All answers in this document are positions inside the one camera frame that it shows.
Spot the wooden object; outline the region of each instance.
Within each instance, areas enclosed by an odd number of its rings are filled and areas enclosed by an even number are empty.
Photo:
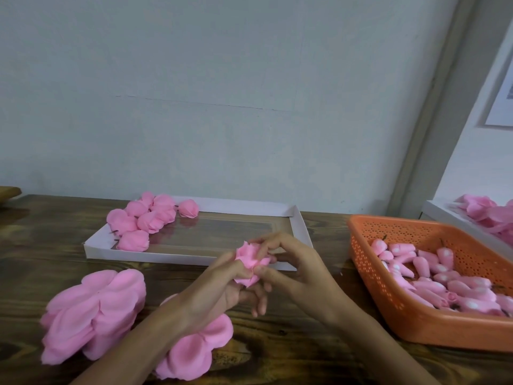
[[[28,195],[0,206],[0,383],[68,384],[91,362],[76,354],[60,366],[40,363],[46,303],[87,273],[137,268],[146,280],[140,321],[164,298],[182,291],[204,267],[87,260],[82,243],[126,201]],[[348,215],[302,213],[314,247],[344,291],[382,324],[349,259]],[[228,311],[234,338],[215,350],[210,371],[191,383],[374,384],[351,349],[273,292],[254,319],[247,307]],[[513,355],[399,341],[442,384],[512,383]],[[147,383],[159,382],[153,375]]]
[[[22,194],[20,188],[14,186],[0,186],[0,203]]]

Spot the forearm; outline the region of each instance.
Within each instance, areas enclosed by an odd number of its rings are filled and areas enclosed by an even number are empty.
[[[381,384],[439,385],[381,325],[356,304],[333,327]]]
[[[160,307],[96,361],[72,385],[139,385],[183,336],[180,313]]]

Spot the white tray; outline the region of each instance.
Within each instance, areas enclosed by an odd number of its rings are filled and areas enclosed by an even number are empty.
[[[290,219],[290,226],[292,228],[293,235],[304,244],[313,247],[303,217],[301,216],[298,207],[295,205],[184,196],[173,196],[173,198],[177,203],[183,200],[193,199],[198,204],[200,212],[288,217]],[[209,265],[215,259],[215,257],[196,255],[116,250],[112,248],[116,244],[115,239],[116,237],[110,232],[108,224],[104,225],[84,243],[86,257],[91,259],[108,259],[114,261],[176,263],[181,265],[202,266]],[[295,267],[286,262],[277,262],[272,265],[272,267],[278,270],[296,270]]]

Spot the orange plastic basket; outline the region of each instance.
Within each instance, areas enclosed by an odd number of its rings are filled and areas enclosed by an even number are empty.
[[[424,344],[513,352],[513,318],[441,311],[420,304],[397,285],[370,244],[387,235],[387,244],[413,243],[418,249],[436,252],[443,240],[454,251],[456,271],[489,278],[496,293],[509,296],[513,296],[512,263],[446,224],[353,215],[348,225],[351,258],[386,323],[400,338]]]

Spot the pink rose bud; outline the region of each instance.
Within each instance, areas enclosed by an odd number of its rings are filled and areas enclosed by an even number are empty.
[[[110,230],[121,237],[129,231],[137,231],[137,220],[123,209],[114,209],[107,215]]]
[[[157,217],[156,211],[152,211],[139,216],[137,226],[147,233],[157,233],[164,226],[164,222]]]
[[[506,295],[497,295],[497,304],[501,309],[508,312],[510,316],[513,315],[513,298]]]
[[[390,275],[392,276],[392,278],[395,279],[397,284],[399,284],[399,286],[401,286],[401,288],[408,289],[408,290],[411,290],[411,291],[415,290],[415,287],[412,284],[410,284],[408,281],[406,281],[404,279],[404,277],[401,276],[399,273],[391,272]]]
[[[407,263],[414,260],[417,257],[417,253],[414,251],[407,252],[406,254],[398,255],[395,260],[399,263]]]
[[[402,276],[414,278],[415,274],[410,269],[408,269],[402,263],[397,262],[396,260],[388,261],[388,270],[392,272],[398,272]]]
[[[153,199],[155,198],[155,196],[153,195],[153,193],[151,192],[144,192],[143,194],[141,194],[141,198],[139,199],[139,201],[142,201],[143,204],[148,207],[148,209],[150,209],[150,207],[153,205]]]
[[[413,263],[419,276],[429,278],[431,273],[429,272],[429,263],[427,262],[426,258],[415,257],[413,259]]]
[[[395,243],[390,245],[390,251],[397,257],[407,252],[415,251],[415,246],[411,243]]]
[[[430,306],[431,308],[434,308],[433,304],[431,304],[429,301],[423,299],[422,297],[420,297],[419,295],[416,295],[414,292],[408,290],[408,289],[405,289],[404,290],[406,292],[406,294],[408,296],[410,296],[411,298],[413,298],[414,300],[418,301],[419,303],[421,304],[424,304],[426,306]]]
[[[420,288],[420,289],[417,288],[417,290],[415,291],[415,294],[419,295],[424,300],[430,302],[436,308],[441,308],[443,306],[449,306],[449,303],[445,298],[437,295],[433,291],[429,291],[429,290],[423,289],[423,288]]]
[[[459,297],[458,305],[461,308],[461,312],[504,316],[501,306],[493,301],[481,301],[468,297]]]
[[[148,207],[142,201],[130,201],[125,208],[125,211],[129,216],[139,217],[143,213],[148,212]]]
[[[386,243],[381,240],[381,239],[374,239],[374,241],[372,242],[372,244],[370,245],[370,248],[372,248],[372,251],[374,251],[374,253],[376,255],[380,255],[383,253],[383,251],[386,250],[387,248],[387,245]]]
[[[153,199],[153,206],[174,208],[176,201],[169,194],[159,194]]]
[[[447,300],[449,304],[455,304],[458,302],[458,295],[452,291],[445,291],[438,293],[438,295]]]
[[[496,301],[497,295],[491,289],[482,286],[471,289],[465,294],[465,297],[481,301]]]
[[[435,254],[433,254],[432,252],[419,250],[418,253],[419,253],[419,257],[426,258],[427,262],[430,265],[436,265],[437,263],[439,263],[438,257]]]
[[[427,289],[436,294],[445,292],[445,286],[434,281],[413,281],[412,284],[417,289]]]
[[[442,272],[435,274],[433,276],[433,280],[439,282],[440,284],[447,285],[449,281],[455,280],[459,278],[460,273],[456,270],[451,270],[450,272]]]
[[[452,280],[447,282],[447,290],[456,293],[458,296],[465,297],[471,289],[460,280]]]
[[[149,245],[149,233],[138,230],[125,233],[121,239],[119,239],[116,248],[118,250],[143,252],[148,249]]]
[[[467,277],[461,276],[458,278],[461,282],[465,283],[471,288],[474,287],[487,287],[491,288],[491,281],[488,278],[484,277]]]
[[[431,272],[433,274],[438,274],[438,273],[443,273],[443,272],[449,271],[449,269],[446,266],[442,265],[441,263],[436,263],[436,264],[430,263],[429,270],[431,270]]]
[[[437,250],[438,259],[440,263],[447,269],[452,270],[454,268],[454,253],[450,248],[442,247]]]
[[[194,200],[189,199],[182,201],[178,205],[178,212],[180,213],[180,216],[184,218],[194,219],[198,215],[198,213],[200,213],[200,208]]]
[[[157,212],[157,218],[162,220],[164,224],[169,224],[174,222],[176,218],[176,209],[174,207],[169,206],[152,206],[152,212]]]
[[[385,250],[378,255],[378,258],[382,261],[391,261],[392,259],[394,259],[394,255],[391,252]]]

